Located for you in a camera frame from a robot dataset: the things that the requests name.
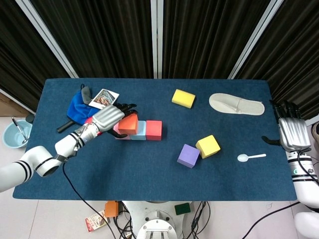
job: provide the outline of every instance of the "blue tablecloth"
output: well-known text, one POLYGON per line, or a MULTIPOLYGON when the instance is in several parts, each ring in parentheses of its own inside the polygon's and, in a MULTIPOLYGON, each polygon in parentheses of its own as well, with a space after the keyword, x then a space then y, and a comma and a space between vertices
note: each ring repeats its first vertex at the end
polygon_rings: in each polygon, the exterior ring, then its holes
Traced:
MULTIPOLYGON (((295 200, 284 151, 261 140, 279 138, 269 103, 266 81, 261 80, 154 80, 154 79, 49 79, 46 81, 27 149, 43 145, 54 156, 54 145, 78 126, 58 134, 66 111, 81 84, 93 95, 101 88, 120 94, 119 103, 138 105, 139 120, 162 120, 162 141, 115 140, 103 134, 69 159, 66 172, 87 200, 139 201, 281 201, 295 200), (192 109, 173 104, 176 89, 196 95, 192 109), (228 93, 265 105, 262 116, 223 114, 209 105, 214 93, 228 93), (183 145, 195 146, 214 135, 221 151, 199 158, 194 168, 177 163, 183 145), (266 153, 267 157, 237 160, 266 153)), ((59 168, 53 175, 34 177, 17 186, 21 199, 77 200, 59 168)))

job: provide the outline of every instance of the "robotic hand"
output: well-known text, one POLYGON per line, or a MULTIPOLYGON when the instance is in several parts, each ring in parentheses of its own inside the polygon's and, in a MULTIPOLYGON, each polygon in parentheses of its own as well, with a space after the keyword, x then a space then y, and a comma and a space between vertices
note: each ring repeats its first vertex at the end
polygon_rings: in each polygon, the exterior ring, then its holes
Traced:
POLYGON ((312 210, 311 213, 296 214, 296 228, 308 238, 319 239, 319 182, 311 157, 305 154, 311 150, 306 122, 294 103, 285 101, 287 111, 281 105, 271 103, 279 126, 280 140, 270 140, 265 136, 262 139, 268 144, 282 146, 286 151, 297 199, 312 210))
POLYGON ((136 105, 114 104, 104 107, 92 116, 91 123, 84 124, 55 144, 55 157, 43 146, 37 146, 28 150, 19 161, 0 168, 0 193, 30 180, 34 170, 41 177, 54 173, 62 162, 75 156, 77 150, 94 139, 99 132, 108 132, 118 138, 126 137, 126 134, 115 132, 113 126, 122 118, 137 113, 131 109, 133 107, 136 105))

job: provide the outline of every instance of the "yellow sponge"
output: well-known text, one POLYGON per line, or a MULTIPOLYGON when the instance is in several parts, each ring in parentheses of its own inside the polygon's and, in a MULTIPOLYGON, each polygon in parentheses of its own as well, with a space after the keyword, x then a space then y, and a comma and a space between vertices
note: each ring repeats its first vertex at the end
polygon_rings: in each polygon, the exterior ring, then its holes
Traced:
POLYGON ((187 108, 191 108, 195 99, 195 95, 177 89, 173 95, 172 102, 187 108))
POLYGON ((207 158, 220 150, 220 147, 215 140, 214 136, 210 135, 206 138, 202 138, 196 143, 196 148, 200 150, 202 158, 207 158))

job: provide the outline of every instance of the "floor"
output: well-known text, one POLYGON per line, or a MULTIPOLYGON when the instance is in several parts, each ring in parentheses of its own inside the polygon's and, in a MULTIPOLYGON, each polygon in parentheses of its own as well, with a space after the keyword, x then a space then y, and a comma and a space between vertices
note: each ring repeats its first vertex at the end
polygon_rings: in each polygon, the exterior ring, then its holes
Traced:
MULTIPOLYGON (((0 136, 10 118, 0 118, 0 136)), ((24 149, 7 148, 0 143, 0 166, 19 160, 24 149)), ((105 239, 112 238, 107 227, 88 233, 84 218, 94 214, 81 201, 19 200, 12 198, 13 189, 0 193, 1 239, 105 239)), ((104 208, 102 201, 89 201, 97 210, 104 208)), ((200 239, 240 239, 260 217, 293 202, 210 202, 211 220, 199 235, 200 239)), ((262 220, 247 239, 304 239, 298 235, 293 216, 306 211, 303 205, 294 206, 262 220)), ((184 234, 188 235, 193 213, 184 219, 184 234)), ((208 211, 199 222, 202 227, 208 211)), ((124 215, 120 223, 125 223, 124 215)), ((117 232, 114 223, 111 226, 117 232)))

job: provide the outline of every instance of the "white spoon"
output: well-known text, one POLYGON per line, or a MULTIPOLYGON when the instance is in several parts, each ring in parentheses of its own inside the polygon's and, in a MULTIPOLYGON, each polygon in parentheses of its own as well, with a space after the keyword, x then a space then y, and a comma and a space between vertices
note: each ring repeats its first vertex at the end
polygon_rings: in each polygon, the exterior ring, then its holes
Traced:
POLYGON ((249 158, 260 158, 260 157, 266 157, 266 154, 258 154, 258 155, 253 155, 253 156, 248 156, 247 154, 239 154, 237 159, 240 162, 247 162, 249 158))

